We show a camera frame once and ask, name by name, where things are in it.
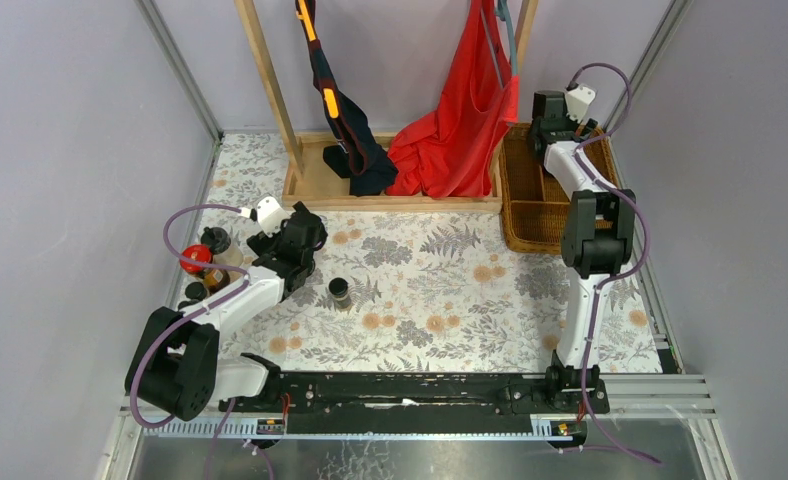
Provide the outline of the small black cap spice bottle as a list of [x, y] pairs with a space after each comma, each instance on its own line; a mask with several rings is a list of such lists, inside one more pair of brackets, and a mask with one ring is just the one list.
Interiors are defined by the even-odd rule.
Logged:
[[346, 311], [352, 307], [352, 299], [349, 291], [349, 283], [341, 277], [332, 279], [327, 287], [327, 291], [337, 310]]

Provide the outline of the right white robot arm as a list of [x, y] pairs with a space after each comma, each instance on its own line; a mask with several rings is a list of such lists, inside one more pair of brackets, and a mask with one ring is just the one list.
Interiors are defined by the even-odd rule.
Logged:
[[568, 269], [570, 298], [556, 357], [561, 366], [580, 371], [599, 363], [599, 317], [610, 289], [604, 282], [629, 262], [635, 221], [627, 203], [635, 194], [608, 180], [582, 146], [596, 135], [596, 122], [578, 117], [593, 97], [588, 87], [574, 93], [536, 92], [527, 137], [538, 163], [569, 198], [560, 254]]

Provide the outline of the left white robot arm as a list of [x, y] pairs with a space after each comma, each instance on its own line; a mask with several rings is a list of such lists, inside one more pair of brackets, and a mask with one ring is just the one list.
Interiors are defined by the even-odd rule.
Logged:
[[257, 257], [240, 278], [205, 300], [181, 310], [159, 307], [147, 318], [124, 380], [130, 410], [144, 427], [161, 424], [141, 415], [142, 402], [169, 419], [190, 421], [211, 403], [228, 412], [240, 405], [268, 409], [284, 399], [277, 365], [254, 354], [221, 360], [219, 348], [305, 284], [327, 232], [321, 217], [301, 202], [286, 211], [266, 196], [233, 211], [259, 225], [248, 240]]

